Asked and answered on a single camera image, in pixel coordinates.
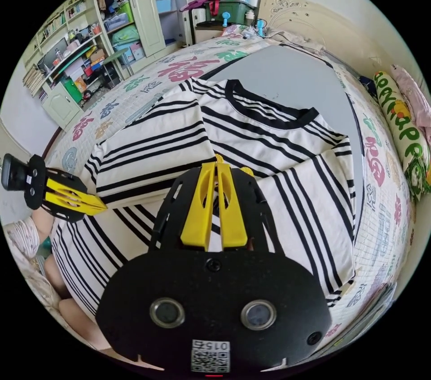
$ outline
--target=headboard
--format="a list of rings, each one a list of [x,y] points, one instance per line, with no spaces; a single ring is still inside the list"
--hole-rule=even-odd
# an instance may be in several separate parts
[[[392,61],[380,45],[353,23],[319,4],[307,0],[260,0],[258,18],[265,20],[268,27],[322,44],[361,75],[372,78],[378,70],[389,72]]]

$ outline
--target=red strap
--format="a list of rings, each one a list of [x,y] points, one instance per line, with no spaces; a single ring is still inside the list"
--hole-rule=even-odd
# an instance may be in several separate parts
[[[219,13],[219,1],[220,0],[210,0],[210,14],[213,17],[216,17],[217,14]]]

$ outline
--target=qr code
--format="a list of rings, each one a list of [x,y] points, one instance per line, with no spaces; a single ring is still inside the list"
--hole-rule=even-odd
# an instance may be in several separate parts
[[[221,341],[193,341],[192,371],[229,372],[229,343]]]

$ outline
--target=person's leg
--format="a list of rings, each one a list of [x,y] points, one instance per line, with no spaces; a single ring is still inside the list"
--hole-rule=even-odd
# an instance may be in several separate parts
[[[40,207],[31,213],[31,218],[36,225],[39,241],[42,244],[51,234],[54,217]]]
[[[70,298],[70,293],[67,290],[66,284],[64,283],[63,277],[60,274],[57,263],[54,256],[49,255],[44,263],[45,277],[50,282],[51,286],[58,293],[61,299]]]
[[[106,350],[110,345],[100,328],[81,310],[74,299],[63,299],[59,311],[69,326],[97,350]]]

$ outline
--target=bottle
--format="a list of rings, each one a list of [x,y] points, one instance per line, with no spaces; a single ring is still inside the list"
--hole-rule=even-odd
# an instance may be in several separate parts
[[[246,12],[246,26],[251,26],[255,19],[255,13],[250,9]]]

